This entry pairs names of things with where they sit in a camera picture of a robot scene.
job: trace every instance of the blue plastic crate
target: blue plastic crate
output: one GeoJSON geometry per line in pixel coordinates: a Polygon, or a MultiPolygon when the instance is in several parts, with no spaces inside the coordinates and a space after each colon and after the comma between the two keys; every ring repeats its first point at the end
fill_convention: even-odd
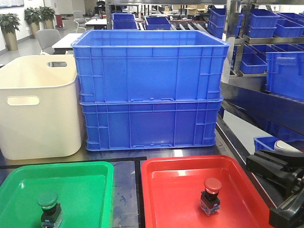
{"type": "MultiPolygon", "coordinates": [[[[238,37],[240,28],[241,28],[240,26],[237,27],[237,30],[235,33],[236,37],[238,37]]],[[[216,24],[212,23],[211,21],[208,21],[207,30],[210,34],[214,35],[215,37],[217,37],[219,39],[222,39],[224,27],[219,27],[216,24]]]]}
{"type": "Polygon", "coordinates": [[[271,38],[274,36],[276,27],[273,28],[255,28],[249,25],[247,35],[251,38],[271,38]]]}
{"type": "Polygon", "coordinates": [[[146,30],[170,30],[171,23],[167,17],[145,17],[146,30]]]}
{"type": "MultiPolygon", "coordinates": [[[[244,45],[243,48],[243,54],[247,54],[247,53],[257,53],[254,49],[251,48],[251,46],[248,45],[244,45]]],[[[233,54],[232,54],[232,61],[231,61],[231,68],[233,68],[234,66],[234,61],[236,59],[236,54],[237,54],[237,46],[235,46],[233,48],[233,54]]]]}
{"type": "Polygon", "coordinates": [[[253,53],[248,53],[242,56],[240,70],[244,74],[260,74],[264,73],[267,68],[267,63],[259,56],[253,53]]]}
{"type": "Polygon", "coordinates": [[[304,51],[304,44],[295,44],[294,46],[304,51]]]}
{"type": "Polygon", "coordinates": [[[261,136],[253,138],[255,144],[255,151],[268,150],[274,151],[275,143],[279,139],[273,136],[261,136]]]}
{"type": "Polygon", "coordinates": [[[278,20],[275,35],[279,37],[300,37],[304,32],[304,26],[290,20],[278,20]]]}
{"type": "Polygon", "coordinates": [[[273,28],[279,16],[266,9],[251,9],[249,25],[253,28],[273,28]]]}
{"type": "Polygon", "coordinates": [[[222,98],[199,102],[81,103],[89,151],[213,146],[222,98]]]}
{"type": "Polygon", "coordinates": [[[303,15],[299,15],[299,14],[296,14],[296,13],[278,13],[278,15],[283,17],[283,18],[286,18],[288,20],[295,21],[295,22],[299,19],[304,20],[303,15]]]}
{"type": "Polygon", "coordinates": [[[82,102],[219,99],[229,44],[194,30],[90,30],[73,44],[82,102]]]}
{"type": "Polygon", "coordinates": [[[277,50],[269,45],[251,45],[251,47],[256,50],[257,56],[259,56],[264,62],[266,62],[267,52],[277,52],[277,50]]]}
{"type": "Polygon", "coordinates": [[[130,13],[112,13],[112,20],[135,20],[135,15],[130,13]]]}
{"type": "Polygon", "coordinates": [[[113,20],[113,29],[135,29],[138,25],[135,20],[113,20]]]}
{"type": "Polygon", "coordinates": [[[304,20],[302,20],[302,19],[294,20],[294,22],[301,25],[301,26],[304,26],[304,20]]]}
{"type": "Polygon", "coordinates": [[[293,46],[291,44],[273,44],[272,48],[274,48],[278,52],[282,52],[282,51],[302,51],[301,49],[299,49],[296,46],[293,46]]]}
{"type": "MultiPolygon", "coordinates": [[[[239,14],[237,26],[241,26],[243,14],[239,14]]],[[[211,8],[209,13],[209,21],[219,27],[225,26],[226,9],[211,8]]]]}
{"type": "Polygon", "coordinates": [[[304,101],[304,52],[267,53],[267,91],[304,101]]]}

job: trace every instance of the desk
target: desk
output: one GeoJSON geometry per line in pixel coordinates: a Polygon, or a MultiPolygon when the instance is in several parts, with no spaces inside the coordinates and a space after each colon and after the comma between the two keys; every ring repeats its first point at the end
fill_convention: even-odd
{"type": "Polygon", "coordinates": [[[73,50],[71,44],[81,35],[82,33],[69,33],[61,40],[59,40],[57,43],[55,43],[52,46],[52,48],[55,49],[55,51],[59,51],[59,50],[71,51],[73,50]]]}
{"type": "Polygon", "coordinates": [[[106,29],[106,19],[92,19],[85,25],[94,26],[94,29],[106,29]]]}

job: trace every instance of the shelving rack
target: shelving rack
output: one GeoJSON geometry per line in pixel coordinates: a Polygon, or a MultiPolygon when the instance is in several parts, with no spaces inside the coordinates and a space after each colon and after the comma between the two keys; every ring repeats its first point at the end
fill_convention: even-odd
{"type": "Polygon", "coordinates": [[[228,82],[222,83],[222,95],[229,104],[240,107],[247,113],[255,114],[267,121],[272,121],[290,130],[304,135],[304,103],[273,96],[263,92],[266,74],[245,75],[239,70],[245,44],[293,44],[304,43],[304,37],[296,38],[250,38],[245,34],[250,10],[257,5],[304,5],[304,0],[108,0],[106,2],[107,28],[111,29],[111,12],[109,5],[162,4],[162,5],[226,5],[226,20],[223,40],[231,44],[224,64],[223,77],[228,82]],[[244,14],[239,38],[234,35],[238,21],[239,7],[244,14]],[[233,48],[237,46],[234,68],[231,70],[233,48]]]}

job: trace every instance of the red plastic tray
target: red plastic tray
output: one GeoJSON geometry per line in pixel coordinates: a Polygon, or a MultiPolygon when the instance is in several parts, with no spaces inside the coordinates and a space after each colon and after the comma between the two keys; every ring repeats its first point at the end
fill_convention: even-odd
{"type": "Polygon", "coordinates": [[[269,208],[230,157],[149,159],[142,181],[146,228],[272,228],[269,208]],[[209,217],[199,204],[208,177],[222,182],[220,210],[209,217]]]}

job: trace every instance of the office chair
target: office chair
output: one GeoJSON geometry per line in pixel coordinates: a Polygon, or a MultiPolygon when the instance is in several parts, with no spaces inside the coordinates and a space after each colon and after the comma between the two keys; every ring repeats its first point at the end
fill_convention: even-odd
{"type": "MultiPolygon", "coordinates": [[[[36,32],[37,40],[41,47],[41,55],[52,55],[55,53],[55,50],[52,46],[57,43],[61,37],[59,31],[56,29],[44,29],[36,32]]],[[[56,54],[65,54],[66,51],[56,51],[56,54]]]]}
{"type": "Polygon", "coordinates": [[[83,14],[81,11],[76,10],[73,11],[74,16],[74,22],[77,24],[76,33],[78,32],[78,29],[84,29],[86,31],[86,22],[87,20],[83,17],[83,14]]]}

